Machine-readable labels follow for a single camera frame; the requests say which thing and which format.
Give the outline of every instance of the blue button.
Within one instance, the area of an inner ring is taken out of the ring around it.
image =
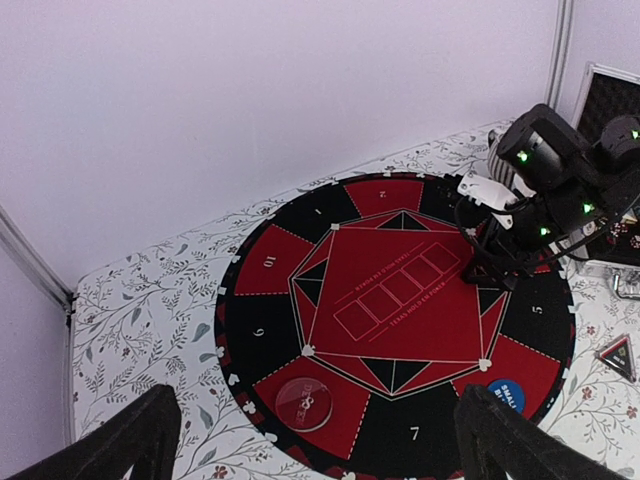
[[[513,408],[516,412],[524,411],[525,397],[522,387],[513,380],[496,380],[489,385],[489,391]]]

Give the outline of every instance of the black triangle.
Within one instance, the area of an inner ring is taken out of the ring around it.
[[[411,215],[407,215],[403,213],[403,230],[424,230],[428,231],[429,229],[414,219]]]
[[[401,230],[402,229],[402,214],[396,215],[387,223],[383,223],[378,228],[384,228],[385,230]]]
[[[491,305],[496,303],[500,295],[504,293],[504,290],[498,288],[479,288],[478,297],[480,298],[480,315],[487,313],[487,310],[491,308]]]
[[[629,337],[618,338],[609,344],[599,352],[598,358],[630,382],[636,381]]]
[[[328,260],[320,262],[315,267],[311,267],[304,273],[301,273],[296,278],[304,278],[307,280],[324,280],[324,272],[327,269]]]
[[[393,390],[399,390],[415,377],[419,372],[428,367],[431,362],[406,362],[404,360],[396,360],[396,371],[393,374]]]
[[[377,360],[375,358],[363,358],[364,364],[391,392],[393,390],[393,360]]]
[[[320,300],[320,290],[322,289],[322,282],[317,280],[305,280],[295,279],[296,285],[298,285],[304,294],[309,297],[309,300],[317,307]]]

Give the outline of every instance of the white wall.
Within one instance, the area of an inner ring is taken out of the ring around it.
[[[587,62],[640,74],[640,2],[578,0],[558,112],[571,120]]]
[[[0,204],[70,286],[541,101],[550,0],[0,3]]]
[[[62,310],[0,249],[0,478],[64,448]]]

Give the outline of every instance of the triangle sign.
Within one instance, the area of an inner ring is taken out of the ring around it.
[[[636,381],[631,340],[628,335],[622,335],[605,345],[596,352],[596,358],[631,383]]]

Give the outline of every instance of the black cable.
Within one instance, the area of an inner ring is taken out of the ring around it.
[[[589,260],[591,260],[590,258],[579,257],[577,255],[574,255],[573,253],[567,253],[567,257],[569,257],[571,260],[575,260],[576,262],[588,262]]]
[[[489,205],[483,203],[482,206],[485,207],[487,210],[489,210],[491,213],[495,213],[496,215],[511,215],[513,213],[518,213],[523,211],[525,208],[527,208],[529,206],[530,203],[530,199],[531,197],[528,197],[527,199],[524,200],[524,202],[520,205],[518,205],[515,208],[510,208],[510,209],[506,209],[506,210],[498,210],[496,208],[490,207]]]
[[[566,249],[562,249],[559,248],[559,252],[550,256],[550,257],[546,257],[542,260],[538,260],[536,262],[522,262],[522,261],[515,261],[515,260],[511,260],[505,257],[500,257],[498,255],[494,255],[492,253],[490,253],[489,251],[487,251],[487,249],[485,249],[484,247],[482,247],[475,238],[471,237],[471,235],[469,235],[467,233],[466,228],[462,225],[462,222],[460,220],[460,206],[462,205],[462,203],[467,200],[466,197],[462,197],[460,200],[458,200],[458,202],[456,203],[455,208],[453,209],[453,217],[454,217],[454,221],[456,223],[456,226],[458,227],[458,230],[460,231],[460,234],[462,235],[462,237],[468,242],[470,243],[480,254],[482,254],[484,257],[486,257],[488,260],[494,262],[497,265],[502,266],[503,268],[507,269],[507,270],[518,270],[518,269],[528,269],[528,268],[536,268],[536,267],[541,267],[543,265],[548,265],[550,263],[555,262],[556,260],[559,260],[560,258],[570,254],[571,252],[574,252],[575,250],[577,250],[580,247],[583,247],[584,245],[587,245],[588,243],[592,242],[593,240],[595,240],[596,238],[600,237],[602,234],[604,234],[605,232],[607,232],[608,230],[611,229],[611,227],[613,225],[615,225],[618,221],[617,218],[613,218],[611,220],[609,220],[604,226],[602,226],[596,233],[591,234],[589,236],[584,237],[582,240],[574,243],[573,245],[571,245],[569,248]]]

